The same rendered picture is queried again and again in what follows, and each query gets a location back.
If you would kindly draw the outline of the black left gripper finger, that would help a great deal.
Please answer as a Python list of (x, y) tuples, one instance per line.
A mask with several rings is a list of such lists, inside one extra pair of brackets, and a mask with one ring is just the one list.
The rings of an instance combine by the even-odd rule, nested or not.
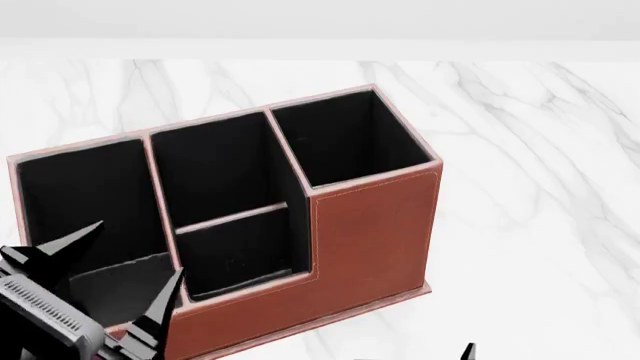
[(176, 296), (183, 279), (184, 269), (174, 272), (145, 313), (128, 328), (127, 336), (135, 338), (147, 349), (164, 352), (169, 324), (175, 308)]
[(36, 282), (43, 287), (56, 287), (68, 278), (75, 263), (90, 250), (103, 230), (104, 221), (97, 221), (67, 236), (37, 245), (46, 257), (44, 265), (36, 272)]

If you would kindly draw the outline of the dark grey book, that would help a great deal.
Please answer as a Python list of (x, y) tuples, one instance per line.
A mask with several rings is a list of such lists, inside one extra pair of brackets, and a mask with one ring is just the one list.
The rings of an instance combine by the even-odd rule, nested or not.
[(108, 328), (144, 314), (173, 274), (164, 252), (77, 275), (70, 292), (89, 317)]

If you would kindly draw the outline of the brown leather desk caddy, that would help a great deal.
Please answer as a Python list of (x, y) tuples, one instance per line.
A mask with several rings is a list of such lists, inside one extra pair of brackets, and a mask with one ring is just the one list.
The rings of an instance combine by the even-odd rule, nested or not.
[(71, 278), (184, 269), (166, 360), (212, 360), (430, 290), (443, 162), (376, 86), (8, 159), (19, 236), (97, 221)]

